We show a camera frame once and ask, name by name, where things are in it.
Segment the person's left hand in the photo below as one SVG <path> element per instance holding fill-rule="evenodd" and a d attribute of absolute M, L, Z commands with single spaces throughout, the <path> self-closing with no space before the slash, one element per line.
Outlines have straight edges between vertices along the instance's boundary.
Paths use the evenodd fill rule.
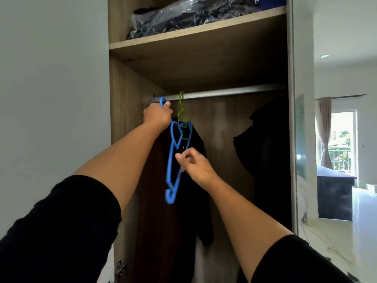
<path fill-rule="evenodd" d="M 159 103 L 152 103 L 144 109 L 143 123 L 158 133 L 161 133 L 170 125 L 171 119 L 172 114 L 165 111 Z"/>

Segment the person's right hand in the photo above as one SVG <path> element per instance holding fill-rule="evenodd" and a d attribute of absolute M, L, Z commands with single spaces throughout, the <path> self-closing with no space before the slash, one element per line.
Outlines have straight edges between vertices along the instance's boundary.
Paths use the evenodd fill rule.
<path fill-rule="evenodd" d="M 181 171 L 186 172 L 195 183 L 209 192 L 214 181 L 219 179 L 210 162 L 193 147 L 182 153 L 187 158 L 187 168 L 181 168 Z"/>

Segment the blue plastic clothes hanger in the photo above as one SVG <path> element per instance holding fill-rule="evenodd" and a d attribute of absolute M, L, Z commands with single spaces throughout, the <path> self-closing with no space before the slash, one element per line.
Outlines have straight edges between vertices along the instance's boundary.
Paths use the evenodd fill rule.
<path fill-rule="evenodd" d="M 180 122 L 184 122 L 184 116 L 180 117 Z M 174 204 L 178 188 L 181 181 L 181 168 L 172 173 L 175 153 L 185 151 L 190 147 L 193 134 L 192 123 L 188 121 L 188 128 L 178 128 L 177 119 L 171 119 L 169 127 L 160 136 L 164 161 L 166 162 L 166 185 L 165 200 L 167 204 Z"/>

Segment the person's right forearm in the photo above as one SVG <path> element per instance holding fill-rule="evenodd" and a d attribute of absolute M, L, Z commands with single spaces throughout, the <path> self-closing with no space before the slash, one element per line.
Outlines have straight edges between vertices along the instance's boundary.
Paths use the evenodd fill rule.
<path fill-rule="evenodd" d="M 250 281 L 268 249 L 293 233 L 217 175 L 210 176 L 205 190 L 219 209 L 240 266 Z"/>

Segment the person's left forearm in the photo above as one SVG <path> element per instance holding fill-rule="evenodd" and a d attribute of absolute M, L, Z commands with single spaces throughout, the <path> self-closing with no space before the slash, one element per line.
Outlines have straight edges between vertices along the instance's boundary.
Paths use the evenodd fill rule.
<path fill-rule="evenodd" d="M 88 176 L 104 184 L 124 211 L 135 192 L 153 144 L 164 129 L 155 122 L 141 124 L 73 175 Z"/>

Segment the wooden wardrobe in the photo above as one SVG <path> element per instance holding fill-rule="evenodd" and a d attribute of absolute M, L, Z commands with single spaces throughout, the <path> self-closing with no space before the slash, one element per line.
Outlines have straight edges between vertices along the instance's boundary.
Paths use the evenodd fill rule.
<path fill-rule="evenodd" d="M 150 7 L 164 8 L 177 1 L 179 0 L 108 0 L 109 44 L 127 41 L 127 35 L 131 30 L 130 18 L 135 10 Z M 177 119 L 177 114 L 181 110 L 178 101 L 181 91 L 170 93 L 163 90 L 111 56 L 110 52 L 109 65 L 112 144 L 139 126 L 143 121 L 144 108 L 152 102 L 158 102 L 161 96 L 172 102 L 172 109 L 175 110 L 173 119 Z M 188 121 L 193 126 L 190 147 L 203 153 L 218 175 L 251 202 L 254 201 L 255 180 L 241 164 L 233 145 L 233 138 L 253 124 L 250 116 L 257 109 L 283 95 L 288 96 L 289 99 L 288 75 L 284 84 L 286 84 L 284 90 L 182 100 Z M 179 170 L 179 164 L 175 159 L 173 163 L 172 173 Z M 140 212 L 140 192 L 145 173 L 146 168 L 142 172 L 135 194 L 122 212 L 122 221 L 114 243 L 115 263 L 122 260 L 128 264 L 124 283 L 131 283 Z M 197 236 L 195 270 L 191 283 L 247 283 L 219 211 L 210 196 L 209 201 L 214 240 L 210 246 L 204 247 Z"/>

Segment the metal wardrobe rod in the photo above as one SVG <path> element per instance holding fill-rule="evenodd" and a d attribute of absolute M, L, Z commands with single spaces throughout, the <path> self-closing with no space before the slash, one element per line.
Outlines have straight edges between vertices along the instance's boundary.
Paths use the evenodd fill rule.
<path fill-rule="evenodd" d="M 252 86 L 238 87 L 238 88 L 232 88 L 232 89 L 220 89 L 220 90 L 184 93 L 183 96 L 181 97 L 181 100 L 246 95 L 246 94 L 262 93 L 262 92 L 284 90 L 284 89 L 286 89 L 286 84 L 284 83 L 252 85 Z"/>

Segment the large black hanging garment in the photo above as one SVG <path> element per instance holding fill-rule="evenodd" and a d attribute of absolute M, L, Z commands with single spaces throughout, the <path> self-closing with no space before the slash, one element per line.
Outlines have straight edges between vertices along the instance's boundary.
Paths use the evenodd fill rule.
<path fill-rule="evenodd" d="M 233 138 L 241 164 L 253 176 L 254 205 L 292 230 L 288 96 L 257 109 L 253 124 Z"/>

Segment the metal door hinge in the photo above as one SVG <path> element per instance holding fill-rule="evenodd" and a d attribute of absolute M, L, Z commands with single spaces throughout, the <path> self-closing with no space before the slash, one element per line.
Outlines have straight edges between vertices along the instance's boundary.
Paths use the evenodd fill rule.
<path fill-rule="evenodd" d="M 115 275 L 114 275 L 114 278 L 115 278 L 115 281 L 114 283 L 124 283 L 124 278 L 125 278 L 125 273 L 126 273 L 126 270 L 128 268 L 128 264 L 122 260 L 120 260 L 117 265 L 116 265 L 116 269 L 115 269 Z"/>

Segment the person's black left sleeve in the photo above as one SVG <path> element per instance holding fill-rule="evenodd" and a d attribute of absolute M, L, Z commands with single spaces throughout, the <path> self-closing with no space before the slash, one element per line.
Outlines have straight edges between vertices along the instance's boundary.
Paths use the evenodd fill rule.
<path fill-rule="evenodd" d="M 0 240 L 0 283 L 97 283 L 120 222 L 104 184 L 67 177 Z"/>

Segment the pink curtain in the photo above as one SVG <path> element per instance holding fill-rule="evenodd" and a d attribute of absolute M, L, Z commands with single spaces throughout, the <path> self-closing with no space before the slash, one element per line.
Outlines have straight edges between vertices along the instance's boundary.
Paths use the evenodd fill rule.
<path fill-rule="evenodd" d="M 332 98 L 322 97 L 317 100 L 317 127 L 322 143 L 321 166 L 333 169 L 328 149 L 331 134 Z"/>

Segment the blue zippered bag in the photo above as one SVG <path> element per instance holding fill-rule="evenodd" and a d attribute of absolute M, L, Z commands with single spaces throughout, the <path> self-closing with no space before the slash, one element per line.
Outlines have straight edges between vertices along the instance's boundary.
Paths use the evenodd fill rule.
<path fill-rule="evenodd" d="M 254 0 L 260 11 L 286 6 L 286 0 Z"/>

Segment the person's black right sleeve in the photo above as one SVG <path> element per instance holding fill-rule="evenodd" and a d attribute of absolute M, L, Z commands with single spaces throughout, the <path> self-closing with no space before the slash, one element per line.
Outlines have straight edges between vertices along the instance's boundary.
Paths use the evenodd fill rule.
<path fill-rule="evenodd" d="M 354 283 L 344 272 L 296 235 L 274 243 L 262 257 L 251 283 Z"/>

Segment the bright balcony window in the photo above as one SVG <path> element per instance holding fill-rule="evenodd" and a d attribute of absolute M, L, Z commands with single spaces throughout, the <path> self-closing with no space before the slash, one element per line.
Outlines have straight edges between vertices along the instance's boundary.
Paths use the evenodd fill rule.
<path fill-rule="evenodd" d="M 358 177 L 357 110 L 340 110 L 332 113 L 328 148 L 330 147 L 351 148 L 352 172 L 344 173 Z"/>

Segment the dark curtain rod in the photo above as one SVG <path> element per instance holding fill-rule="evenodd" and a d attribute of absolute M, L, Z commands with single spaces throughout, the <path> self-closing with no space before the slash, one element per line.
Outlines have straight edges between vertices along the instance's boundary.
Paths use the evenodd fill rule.
<path fill-rule="evenodd" d="M 360 97 L 364 97 L 364 96 L 367 96 L 367 94 L 346 95 L 346 96 L 326 96 L 326 97 L 322 97 L 322 98 L 316 98 L 315 100 L 320 101 L 321 99 L 331 99 L 330 101 L 332 101 L 334 99 L 360 98 Z"/>

